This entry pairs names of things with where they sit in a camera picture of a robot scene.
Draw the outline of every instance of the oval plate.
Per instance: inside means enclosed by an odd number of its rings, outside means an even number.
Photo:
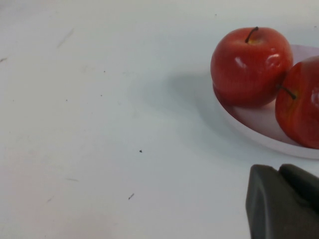
[[[319,48],[291,45],[294,64],[311,56],[319,55]],[[319,150],[306,148],[288,138],[275,118],[275,101],[258,109],[244,109],[223,104],[220,108],[226,120],[251,140],[291,156],[319,159]]]

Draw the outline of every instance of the apple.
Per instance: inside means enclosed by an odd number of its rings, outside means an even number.
[[[275,104],[276,120],[297,143],[319,149],[319,56],[294,65]]]
[[[293,66],[287,39],[268,27],[240,28],[218,43],[211,58],[214,91],[224,103],[260,107],[273,101]]]

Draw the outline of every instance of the white table surface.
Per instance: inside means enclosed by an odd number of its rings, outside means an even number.
[[[319,47],[318,12],[317,0],[0,0],[1,239],[248,239],[250,167],[319,164],[229,128],[211,54],[256,25]]]

